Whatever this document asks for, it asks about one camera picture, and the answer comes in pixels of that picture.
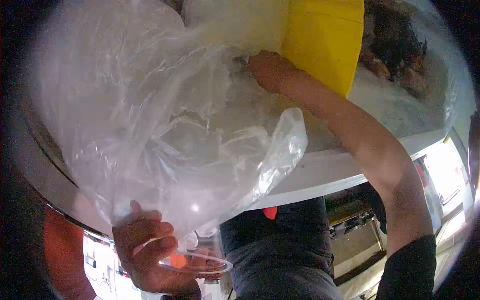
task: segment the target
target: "yellow bin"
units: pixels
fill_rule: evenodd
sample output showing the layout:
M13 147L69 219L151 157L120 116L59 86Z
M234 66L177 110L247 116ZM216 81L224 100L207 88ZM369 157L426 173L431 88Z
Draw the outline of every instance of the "yellow bin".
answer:
M363 36L363 0L290 0L283 54L346 97Z

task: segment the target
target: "fingers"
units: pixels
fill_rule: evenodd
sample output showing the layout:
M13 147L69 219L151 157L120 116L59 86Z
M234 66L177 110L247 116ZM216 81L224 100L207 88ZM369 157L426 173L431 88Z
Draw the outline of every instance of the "fingers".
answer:
M126 254L132 254L133 249L145 244L151 239L160 239L173 235L173 226L167 222L139 219L121 228L113 228L115 242L125 249Z
M177 247L178 241L172 236L151 241L138 252L133 262L144 268L156 266L159 260L172 255Z

